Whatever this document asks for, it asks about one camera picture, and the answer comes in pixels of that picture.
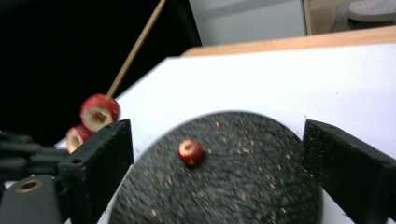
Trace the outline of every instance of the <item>black rubber mat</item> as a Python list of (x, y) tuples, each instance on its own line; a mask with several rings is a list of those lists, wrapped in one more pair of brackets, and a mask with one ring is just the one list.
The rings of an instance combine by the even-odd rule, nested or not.
[[(178, 144), (205, 158), (186, 167)], [(185, 123), (135, 162), (109, 223), (318, 223), (321, 191), (301, 167), (300, 139), (266, 117), (228, 112)]]

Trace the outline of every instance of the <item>wooden stick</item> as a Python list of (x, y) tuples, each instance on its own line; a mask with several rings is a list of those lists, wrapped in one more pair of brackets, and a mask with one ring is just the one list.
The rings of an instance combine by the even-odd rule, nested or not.
[(163, 5), (165, 4), (166, 0), (161, 0), (160, 3), (155, 7), (154, 11), (151, 14), (151, 17), (148, 19), (148, 22), (143, 29), (142, 33), (140, 36), (137, 38), (136, 42), (134, 43), (134, 47), (132, 48), (131, 52), (129, 53), (128, 57), (126, 58), (124, 64), (122, 65), (122, 68), (120, 69), (119, 73), (116, 76), (116, 79), (114, 79), (113, 84), (111, 84), (110, 89), (107, 92), (106, 98), (109, 100), (111, 97), (113, 97), (114, 93), (117, 90), (117, 87), (120, 85), (122, 82), (123, 77), (125, 76), (126, 72), (128, 71), (129, 67), (131, 66), (132, 61), (134, 60), (134, 57), (136, 56), (137, 52), (140, 50), (140, 47), (142, 47), (143, 42), (145, 41), (147, 35), (149, 34), (149, 31), (151, 30), (152, 26), (154, 25), (154, 22), (157, 20), (158, 16), (160, 15)]

